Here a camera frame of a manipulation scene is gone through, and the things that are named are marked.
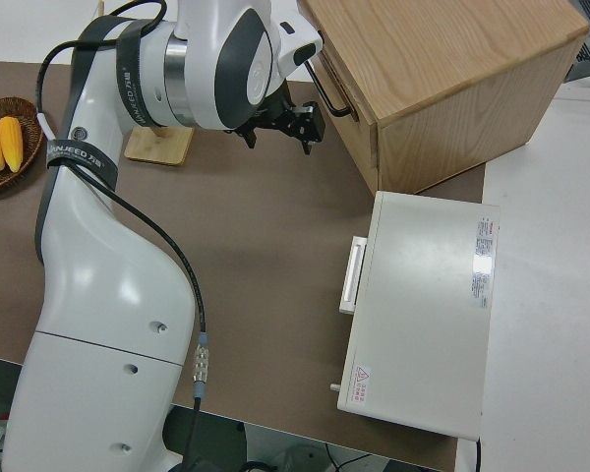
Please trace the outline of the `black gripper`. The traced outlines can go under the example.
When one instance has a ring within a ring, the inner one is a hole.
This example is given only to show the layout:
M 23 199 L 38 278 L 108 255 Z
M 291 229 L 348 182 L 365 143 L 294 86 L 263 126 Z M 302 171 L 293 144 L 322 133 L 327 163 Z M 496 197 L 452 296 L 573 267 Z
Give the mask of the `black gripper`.
M 253 124 L 245 123 L 235 129 L 248 148 L 256 145 L 255 128 L 277 130 L 299 140 L 306 155 L 310 155 L 314 145 L 325 136 L 325 120 L 319 105 L 308 101 L 297 106 L 286 95 L 266 98 L 253 117 Z

